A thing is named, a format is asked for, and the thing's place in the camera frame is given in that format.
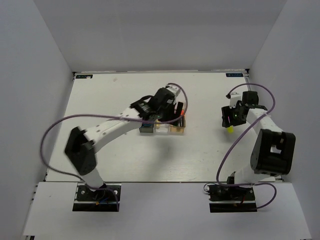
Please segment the yellow capped black highlighter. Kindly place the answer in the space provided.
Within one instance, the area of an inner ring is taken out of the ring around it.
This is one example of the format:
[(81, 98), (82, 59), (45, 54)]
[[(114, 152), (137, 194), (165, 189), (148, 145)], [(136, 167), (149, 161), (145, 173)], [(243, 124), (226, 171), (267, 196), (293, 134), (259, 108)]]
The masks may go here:
[(228, 133), (233, 133), (234, 132), (234, 127), (233, 126), (230, 126), (227, 128), (227, 132)]

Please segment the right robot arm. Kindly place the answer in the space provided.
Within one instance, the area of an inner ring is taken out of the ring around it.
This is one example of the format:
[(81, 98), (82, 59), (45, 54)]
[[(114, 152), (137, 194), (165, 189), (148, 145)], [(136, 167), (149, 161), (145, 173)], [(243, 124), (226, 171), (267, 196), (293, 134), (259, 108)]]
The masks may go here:
[(229, 93), (229, 105), (221, 108), (222, 127), (250, 124), (257, 139), (249, 163), (227, 179), (226, 195), (236, 200), (248, 188), (269, 177), (288, 175), (292, 168), (296, 136), (278, 127), (256, 91)]

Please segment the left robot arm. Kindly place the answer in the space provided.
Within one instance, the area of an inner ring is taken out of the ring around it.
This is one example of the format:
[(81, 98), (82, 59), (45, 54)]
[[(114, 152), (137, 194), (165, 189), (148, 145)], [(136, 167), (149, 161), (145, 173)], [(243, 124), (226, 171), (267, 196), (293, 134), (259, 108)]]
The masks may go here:
[(141, 127), (142, 124), (162, 124), (180, 119), (174, 114), (176, 100), (184, 90), (176, 83), (168, 83), (155, 95), (148, 95), (130, 104), (117, 116), (87, 129), (71, 130), (64, 153), (88, 187), (88, 193), (99, 200), (105, 196), (106, 185), (97, 170), (96, 153), (111, 141)]

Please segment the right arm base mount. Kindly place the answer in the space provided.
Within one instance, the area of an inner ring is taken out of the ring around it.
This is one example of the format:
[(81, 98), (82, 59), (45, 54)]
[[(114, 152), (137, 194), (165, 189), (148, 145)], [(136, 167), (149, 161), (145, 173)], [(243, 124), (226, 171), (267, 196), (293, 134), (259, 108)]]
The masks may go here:
[(209, 196), (210, 213), (254, 213), (257, 212), (253, 188), (226, 187), (207, 183), (203, 191)]

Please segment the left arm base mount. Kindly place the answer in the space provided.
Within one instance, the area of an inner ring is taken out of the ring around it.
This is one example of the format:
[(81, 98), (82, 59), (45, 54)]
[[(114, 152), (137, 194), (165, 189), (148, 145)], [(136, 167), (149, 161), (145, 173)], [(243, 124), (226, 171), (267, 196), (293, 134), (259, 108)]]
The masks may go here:
[(108, 190), (91, 191), (86, 185), (76, 188), (73, 212), (119, 212), (121, 184), (104, 185)]

